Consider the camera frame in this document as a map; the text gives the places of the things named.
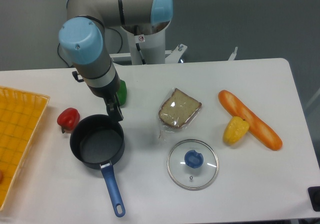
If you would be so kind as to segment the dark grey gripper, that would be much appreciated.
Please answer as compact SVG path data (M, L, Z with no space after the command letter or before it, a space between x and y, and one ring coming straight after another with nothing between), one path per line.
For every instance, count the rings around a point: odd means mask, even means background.
M115 77L111 83L103 87L88 86L91 92L100 98L104 98L106 111L113 122L120 122L123 120L123 114L120 109L120 102L116 94L120 88L121 80Z

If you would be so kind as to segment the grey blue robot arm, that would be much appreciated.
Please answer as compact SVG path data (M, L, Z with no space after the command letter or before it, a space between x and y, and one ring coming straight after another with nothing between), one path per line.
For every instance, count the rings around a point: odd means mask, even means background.
M112 121L123 120L120 78L105 45L105 29L171 21L173 0L67 0L60 46L92 93L105 101Z

